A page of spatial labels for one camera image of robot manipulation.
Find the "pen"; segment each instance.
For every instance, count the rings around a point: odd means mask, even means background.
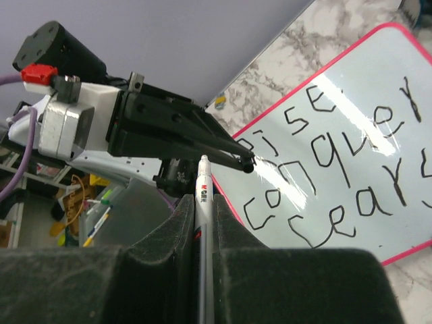
[[[99,229],[102,227],[102,225],[104,224],[104,222],[107,220],[107,218],[109,216],[108,212],[110,210],[111,210],[111,206],[107,208],[107,210],[103,213],[102,217],[97,221],[96,225],[92,228],[92,230],[90,231],[90,233],[88,233],[87,240],[82,245],[83,248],[86,248],[87,246],[89,246],[90,243],[93,241],[94,236],[99,231]]]
[[[206,155],[198,163],[195,189],[195,323],[213,324],[213,181]]]

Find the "shelf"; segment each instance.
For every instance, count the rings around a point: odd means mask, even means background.
[[[15,173],[17,172],[17,169],[13,167],[14,163],[18,159],[20,155],[17,153],[12,153],[2,164],[0,164],[0,169]],[[44,184],[49,184],[54,187],[58,187],[61,189],[66,189],[67,186],[64,184],[61,184],[60,181],[68,174],[72,167],[69,165],[66,165],[62,170],[59,171],[59,173],[51,180],[49,178],[44,178],[39,175],[34,175],[28,172],[24,172],[24,177],[33,179],[39,182],[42,182]]]

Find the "whiteboard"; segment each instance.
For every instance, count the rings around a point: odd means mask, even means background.
[[[432,244],[431,105],[432,57],[381,25],[238,132],[255,171],[212,165],[216,186],[271,248],[388,264]]]

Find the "purple cable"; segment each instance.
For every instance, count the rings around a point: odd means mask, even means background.
[[[169,209],[171,209],[171,212],[174,212],[176,208],[175,208],[174,205],[171,203],[171,201],[169,201],[169,199],[168,199],[168,197],[165,195],[165,193],[164,193],[162,190],[160,190],[160,189],[156,189],[156,190],[157,190],[157,192],[161,195],[163,201],[165,201],[165,202],[167,203]]]
[[[7,76],[0,76],[0,86],[4,84],[18,83],[22,82],[21,74],[9,74]]]
[[[11,121],[9,122],[9,126],[11,126],[13,123],[16,123],[18,120],[23,118],[25,115],[28,115],[28,111],[21,109],[19,112],[17,112],[16,115],[11,117],[11,119],[10,119]]]
[[[30,157],[32,155],[32,149],[33,149],[33,142],[34,142],[34,133],[36,130],[36,122],[37,122],[37,116],[38,112],[35,108],[29,107],[30,110],[30,124],[28,126],[28,137],[27,137],[27,145],[26,150],[24,151],[24,154],[21,159],[20,166],[18,167],[17,172],[11,179],[11,181],[4,187],[4,189],[0,192],[0,202],[3,201],[4,198],[6,198],[13,189],[15,189],[18,182],[21,180],[22,176],[24,175],[24,172],[27,169],[28,162],[30,160]]]

